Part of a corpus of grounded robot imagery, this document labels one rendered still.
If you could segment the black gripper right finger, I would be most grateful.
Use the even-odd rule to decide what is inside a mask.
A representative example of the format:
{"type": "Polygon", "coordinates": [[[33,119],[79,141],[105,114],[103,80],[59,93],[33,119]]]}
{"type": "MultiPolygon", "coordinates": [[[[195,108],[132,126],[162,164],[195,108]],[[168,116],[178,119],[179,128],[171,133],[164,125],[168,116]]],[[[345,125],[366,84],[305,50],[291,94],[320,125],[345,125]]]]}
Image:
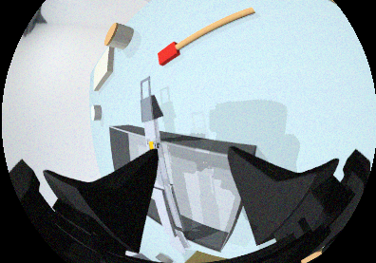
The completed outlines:
{"type": "Polygon", "coordinates": [[[292,172],[235,147],[229,147],[227,160],[256,247],[275,239],[273,234],[298,210],[313,188],[334,175],[339,164],[338,159],[331,159],[308,171],[292,172]]]}

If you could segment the white cylinder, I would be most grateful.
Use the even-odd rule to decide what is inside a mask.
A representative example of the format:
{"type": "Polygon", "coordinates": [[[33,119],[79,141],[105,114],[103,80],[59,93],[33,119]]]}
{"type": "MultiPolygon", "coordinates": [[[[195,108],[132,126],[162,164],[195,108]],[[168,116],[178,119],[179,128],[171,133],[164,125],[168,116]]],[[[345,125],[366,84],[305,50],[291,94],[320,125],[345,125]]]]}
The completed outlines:
{"type": "Polygon", "coordinates": [[[91,107],[92,121],[100,121],[103,117],[103,110],[100,105],[92,105],[91,107]]]}

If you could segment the small white saucepan with long handle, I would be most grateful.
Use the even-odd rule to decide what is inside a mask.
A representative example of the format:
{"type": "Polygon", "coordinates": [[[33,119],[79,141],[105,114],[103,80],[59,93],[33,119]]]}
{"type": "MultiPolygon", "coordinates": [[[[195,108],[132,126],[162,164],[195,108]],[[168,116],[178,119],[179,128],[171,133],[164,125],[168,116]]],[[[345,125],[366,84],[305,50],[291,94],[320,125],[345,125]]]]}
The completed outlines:
{"type": "Polygon", "coordinates": [[[164,254],[160,254],[155,256],[156,259],[160,260],[160,263],[173,263],[172,259],[166,258],[164,254]]]}

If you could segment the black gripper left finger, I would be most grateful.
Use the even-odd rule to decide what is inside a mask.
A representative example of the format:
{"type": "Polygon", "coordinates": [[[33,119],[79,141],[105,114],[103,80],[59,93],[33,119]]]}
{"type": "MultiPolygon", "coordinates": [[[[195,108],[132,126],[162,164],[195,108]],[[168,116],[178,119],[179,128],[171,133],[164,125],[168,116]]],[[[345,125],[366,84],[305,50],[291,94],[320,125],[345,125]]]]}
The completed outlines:
{"type": "Polygon", "coordinates": [[[141,238],[158,163],[157,148],[151,148],[93,182],[66,178],[49,169],[43,173],[57,198],[95,218],[128,252],[141,254],[141,238]]]}

